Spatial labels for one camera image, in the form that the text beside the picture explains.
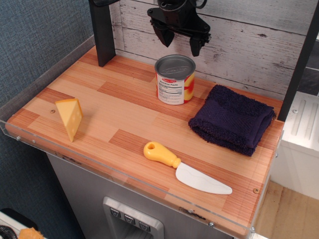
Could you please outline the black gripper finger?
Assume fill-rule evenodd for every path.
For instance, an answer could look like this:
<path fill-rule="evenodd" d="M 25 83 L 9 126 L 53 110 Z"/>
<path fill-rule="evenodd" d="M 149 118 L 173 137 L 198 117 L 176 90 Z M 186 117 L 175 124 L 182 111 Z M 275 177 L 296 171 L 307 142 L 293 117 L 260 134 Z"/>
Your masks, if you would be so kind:
<path fill-rule="evenodd" d="M 174 39 L 174 33 L 170 31 L 164 25 L 159 25 L 154 23 L 153 28 L 154 28 L 155 34 L 157 35 L 161 43 L 164 46 L 169 47 Z"/>
<path fill-rule="evenodd" d="M 207 42 L 207 37 L 205 35 L 194 35 L 190 38 L 189 44 L 191 48 L 192 55 L 194 57 L 199 56 L 201 48 Z"/>

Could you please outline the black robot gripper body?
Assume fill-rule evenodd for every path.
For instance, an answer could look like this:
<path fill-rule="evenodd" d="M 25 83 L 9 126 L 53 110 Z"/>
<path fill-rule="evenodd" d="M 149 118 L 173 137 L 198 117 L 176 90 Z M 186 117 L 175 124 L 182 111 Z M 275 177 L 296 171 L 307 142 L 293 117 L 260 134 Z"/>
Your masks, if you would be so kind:
<path fill-rule="evenodd" d="M 207 4 L 205 0 L 159 0 L 158 7 L 147 11 L 150 22 L 166 26 L 174 34 L 191 38 L 205 35 L 210 40 L 210 26 L 197 14 Z"/>

